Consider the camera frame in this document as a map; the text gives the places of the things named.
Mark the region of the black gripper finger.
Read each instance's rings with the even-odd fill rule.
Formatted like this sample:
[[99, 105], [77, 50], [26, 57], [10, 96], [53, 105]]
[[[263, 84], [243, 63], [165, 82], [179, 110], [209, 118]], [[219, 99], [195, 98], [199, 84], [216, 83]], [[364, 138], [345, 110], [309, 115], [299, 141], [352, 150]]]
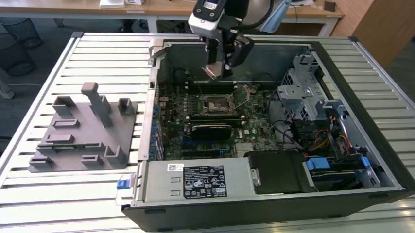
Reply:
[[253, 41], [243, 33], [227, 33], [223, 41], [223, 76], [232, 75], [232, 68], [244, 63], [253, 48]]
[[216, 39], [205, 39], [207, 64], [216, 62], [219, 41]]

